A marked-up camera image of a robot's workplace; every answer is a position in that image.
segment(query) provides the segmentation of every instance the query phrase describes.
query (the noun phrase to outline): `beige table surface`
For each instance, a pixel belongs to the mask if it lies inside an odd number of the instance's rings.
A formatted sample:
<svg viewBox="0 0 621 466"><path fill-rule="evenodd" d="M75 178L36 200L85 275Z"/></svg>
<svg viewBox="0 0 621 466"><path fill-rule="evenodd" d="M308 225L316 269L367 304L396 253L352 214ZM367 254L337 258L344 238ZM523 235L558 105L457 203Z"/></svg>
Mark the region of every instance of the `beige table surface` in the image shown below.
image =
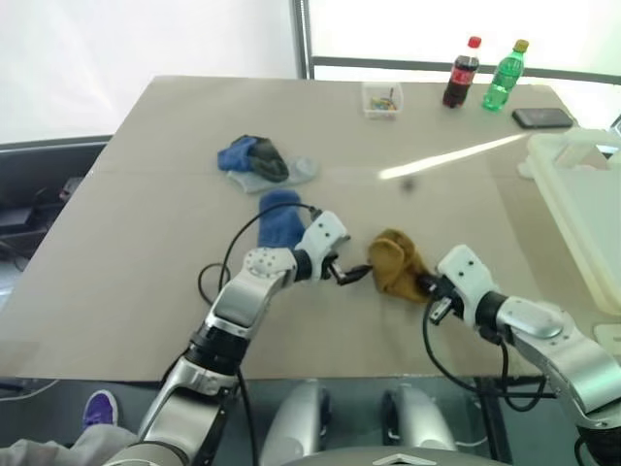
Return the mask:
<svg viewBox="0 0 621 466"><path fill-rule="evenodd" d="M465 107L441 103L443 84L404 84L395 121L362 116L359 83L162 77L99 156L0 313L0 376L158 380L207 308L196 275L221 260L258 210L215 164L242 134L270 137L286 158L306 156L320 176L297 187L334 211L352 240L345 266L366 260L385 227L406 231L430 266L465 243L504 292L569 311L583 332L618 321L596 310L533 182L517 177L526 133L516 107L562 107L543 86L518 86L495 115L483 86ZM379 170L504 137L502 147L421 172L413 189ZM256 245L239 241L232 269ZM245 360L252 378L435 375L420 337L422 309L379 295L373 280L300 283L272 303ZM498 374L497 348L455 318L434 329L439 357L462 375ZM532 372L515 354L512 371Z"/></svg>

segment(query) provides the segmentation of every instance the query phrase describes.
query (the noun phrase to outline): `green bottle cap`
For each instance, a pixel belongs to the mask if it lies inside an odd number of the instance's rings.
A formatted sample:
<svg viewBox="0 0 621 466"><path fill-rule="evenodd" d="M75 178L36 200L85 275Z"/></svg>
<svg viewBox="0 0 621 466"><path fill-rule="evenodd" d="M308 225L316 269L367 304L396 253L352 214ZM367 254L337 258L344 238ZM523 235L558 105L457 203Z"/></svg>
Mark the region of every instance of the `green bottle cap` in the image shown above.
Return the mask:
<svg viewBox="0 0 621 466"><path fill-rule="evenodd" d="M528 46L528 41L525 41L524 39L518 39L517 41L515 41L513 49L515 51L519 51L520 53L524 53L527 50Z"/></svg>

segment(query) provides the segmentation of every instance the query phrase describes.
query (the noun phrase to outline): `sneaker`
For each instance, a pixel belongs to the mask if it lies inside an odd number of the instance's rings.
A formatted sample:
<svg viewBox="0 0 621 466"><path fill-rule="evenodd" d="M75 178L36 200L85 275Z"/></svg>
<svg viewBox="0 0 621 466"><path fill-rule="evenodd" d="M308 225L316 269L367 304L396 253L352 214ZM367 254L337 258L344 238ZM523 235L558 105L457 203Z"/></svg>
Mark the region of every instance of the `sneaker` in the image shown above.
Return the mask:
<svg viewBox="0 0 621 466"><path fill-rule="evenodd" d="M97 390L86 402L82 416L82 428L85 429L95 424L118 423L118 406L114 395L108 390Z"/></svg>

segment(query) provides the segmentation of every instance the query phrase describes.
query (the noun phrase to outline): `black phone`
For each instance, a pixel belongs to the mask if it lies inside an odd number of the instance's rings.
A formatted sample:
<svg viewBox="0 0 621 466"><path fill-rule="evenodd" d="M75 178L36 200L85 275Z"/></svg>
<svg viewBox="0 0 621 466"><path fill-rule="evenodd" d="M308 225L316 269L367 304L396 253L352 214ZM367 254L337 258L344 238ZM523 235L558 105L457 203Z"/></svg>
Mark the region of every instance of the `black phone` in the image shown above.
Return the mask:
<svg viewBox="0 0 621 466"><path fill-rule="evenodd" d="M571 128L573 120L561 109L517 109L511 114L522 128Z"/></svg>

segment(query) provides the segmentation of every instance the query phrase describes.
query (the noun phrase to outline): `person's leg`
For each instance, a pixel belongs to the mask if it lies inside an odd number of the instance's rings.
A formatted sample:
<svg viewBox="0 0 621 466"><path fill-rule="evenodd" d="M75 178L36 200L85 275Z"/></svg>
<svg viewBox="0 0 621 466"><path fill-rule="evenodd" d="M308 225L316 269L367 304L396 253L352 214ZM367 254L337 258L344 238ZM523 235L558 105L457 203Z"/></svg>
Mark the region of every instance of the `person's leg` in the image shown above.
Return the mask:
<svg viewBox="0 0 621 466"><path fill-rule="evenodd" d="M134 434L115 425L116 413L112 394L96 392L84 409L85 430L72 447L20 440L0 449L0 466L101 466L137 440Z"/></svg>

